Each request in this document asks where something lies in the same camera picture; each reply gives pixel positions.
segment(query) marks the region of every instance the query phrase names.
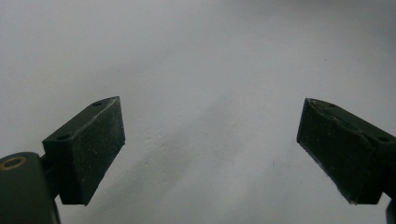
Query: white surface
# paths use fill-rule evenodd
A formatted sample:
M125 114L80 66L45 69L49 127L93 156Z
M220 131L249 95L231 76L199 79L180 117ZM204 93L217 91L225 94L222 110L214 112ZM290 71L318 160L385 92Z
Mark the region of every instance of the white surface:
M385 223L295 142L305 97L396 134L391 0L0 2L0 156L121 98L126 145L63 224Z

